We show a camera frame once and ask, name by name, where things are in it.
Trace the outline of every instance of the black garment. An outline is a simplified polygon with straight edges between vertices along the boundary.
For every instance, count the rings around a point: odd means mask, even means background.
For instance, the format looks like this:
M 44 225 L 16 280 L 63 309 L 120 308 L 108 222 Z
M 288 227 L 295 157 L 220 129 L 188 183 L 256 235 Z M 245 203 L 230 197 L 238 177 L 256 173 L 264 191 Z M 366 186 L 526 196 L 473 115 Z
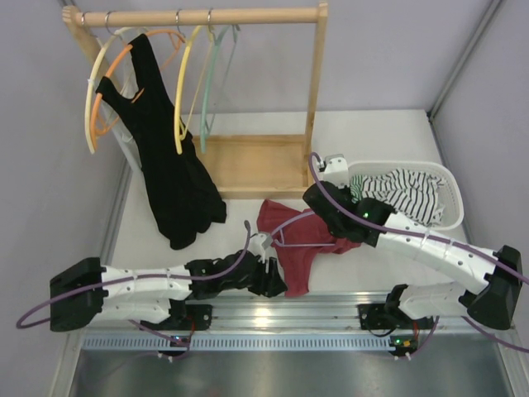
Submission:
M 136 82 L 143 94 L 134 102 L 123 98 L 112 81 L 102 78 L 97 92 L 122 119 L 134 137 L 149 204 L 158 230 L 179 250 L 192 244 L 197 232 L 211 222 L 226 221 L 226 204 L 202 162 L 197 158 L 191 133 L 182 141 L 183 154 L 174 145 L 174 106 L 161 78 L 149 39 L 131 41 Z

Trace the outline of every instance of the white table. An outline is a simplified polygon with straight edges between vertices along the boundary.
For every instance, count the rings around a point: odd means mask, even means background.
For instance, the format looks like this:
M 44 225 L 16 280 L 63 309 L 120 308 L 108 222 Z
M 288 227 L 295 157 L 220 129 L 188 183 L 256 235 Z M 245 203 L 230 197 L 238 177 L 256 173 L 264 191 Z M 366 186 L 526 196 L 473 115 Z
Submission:
M 238 113 L 217 115 L 215 133 L 293 134 L 303 130 L 305 112 Z M 415 160 L 441 163 L 426 114 L 421 110 L 319 112 L 312 147 L 321 156 L 341 153 L 355 160 Z M 278 200 L 296 209 L 302 200 Z M 190 247 L 169 248 L 157 230 L 145 186 L 133 175 L 112 258 L 112 265 L 129 269 L 156 269 L 184 264 L 193 259 L 217 258 L 240 250 L 245 240 L 243 221 L 256 231 L 255 220 L 262 200 L 228 200 L 226 224 L 213 223 Z M 465 240 L 461 227 L 446 233 Z M 448 279 L 424 265 L 392 252 L 369 246 L 343 255 L 319 255 L 312 264 L 309 289 L 312 293 L 334 294 L 391 290 L 407 283 L 429 285 Z M 248 294 L 226 291 L 226 294 Z

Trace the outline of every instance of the clothing rack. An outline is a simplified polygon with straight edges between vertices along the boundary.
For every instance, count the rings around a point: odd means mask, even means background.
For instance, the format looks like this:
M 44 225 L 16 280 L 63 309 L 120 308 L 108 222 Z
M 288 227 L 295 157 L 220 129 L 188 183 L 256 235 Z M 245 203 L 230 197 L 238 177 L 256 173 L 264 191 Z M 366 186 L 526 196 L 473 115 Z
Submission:
M 327 9 L 326 2 L 317 7 L 110 13 L 81 12 L 75 6 L 67 6 L 63 8 L 63 21 L 90 63 L 95 61 L 100 49 L 90 27 L 316 24 L 305 132 L 210 136 L 207 153 L 198 151 L 198 157 L 225 199 L 299 199 L 312 182 L 307 165 L 322 72 Z M 108 63 L 104 62 L 101 75 L 107 67 Z

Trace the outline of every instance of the garment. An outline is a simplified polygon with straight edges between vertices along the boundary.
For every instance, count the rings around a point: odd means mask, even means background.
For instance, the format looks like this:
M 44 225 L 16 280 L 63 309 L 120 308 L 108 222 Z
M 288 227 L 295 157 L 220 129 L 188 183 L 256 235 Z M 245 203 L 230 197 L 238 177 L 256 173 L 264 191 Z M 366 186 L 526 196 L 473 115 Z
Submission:
M 119 115 L 140 152 L 141 170 L 158 230 L 174 250 L 192 244 L 197 232 L 212 222 L 226 221 L 226 204 L 209 173 L 197 158 L 192 135 L 182 141 L 183 154 L 174 146 L 174 106 L 171 103 L 149 39 L 140 35 L 132 45 L 132 64 L 143 94 L 133 103 L 103 77 L 97 92 Z
M 353 203 L 365 197 L 393 206 L 423 226 L 441 224 L 444 206 L 437 190 L 446 180 L 423 171 L 396 169 L 385 175 L 354 175 L 350 180 Z
M 284 221 L 299 215 L 300 212 L 274 201 L 265 200 L 257 217 L 257 228 L 260 232 L 272 232 Z M 308 216 L 291 223 L 283 229 L 287 244 L 335 243 L 334 246 L 281 247 L 272 246 L 278 254 L 279 264 L 284 270 L 284 281 L 288 286 L 285 296 L 293 297 L 308 292 L 308 279 L 312 262 L 317 254 L 343 254 L 351 248 L 360 246 L 345 238 L 335 238 L 327 231 L 326 224 L 317 215 Z

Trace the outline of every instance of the gray wall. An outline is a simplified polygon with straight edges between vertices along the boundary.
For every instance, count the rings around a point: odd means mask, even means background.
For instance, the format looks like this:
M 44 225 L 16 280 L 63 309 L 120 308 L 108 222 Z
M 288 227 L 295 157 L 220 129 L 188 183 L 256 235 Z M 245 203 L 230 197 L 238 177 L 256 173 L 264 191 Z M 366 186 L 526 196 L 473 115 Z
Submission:
M 319 108 L 430 108 L 487 3 L 488 0 L 329 0 Z M 77 4 L 84 11 L 177 7 L 174 0 L 77 0 Z M 315 4 L 317 0 L 180 0 L 178 7 Z M 96 32 L 107 36 L 104 28 Z M 313 32 L 314 27 L 309 25 L 243 26 L 220 109 L 263 112 L 306 108 Z M 204 47 L 205 35 L 201 39 Z M 156 43 L 159 60 L 169 53 L 161 49 L 164 43 L 169 49 L 166 39 Z M 227 42 L 224 49 L 217 66 L 220 74 L 231 43 Z M 193 51 L 192 60 L 194 55 L 201 65 L 204 51 Z M 185 108 L 193 97 L 200 69 L 191 68 L 186 74 Z M 164 74 L 171 93 L 175 70 L 177 65 Z M 217 84 L 222 80 L 220 74 L 216 76 Z
M 0 30 L 0 395 L 33 397 L 47 395 L 64 336 L 15 322 L 51 277 L 99 254 L 122 156 L 112 140 L 88 153 L 88 63 L 57 3 L 13 2 Z
M 474 242 L 515 246 L 529 233 L 529 2 L 507 0 L 436 121 Z M 529 294 L 517 325 L 529 346 Z

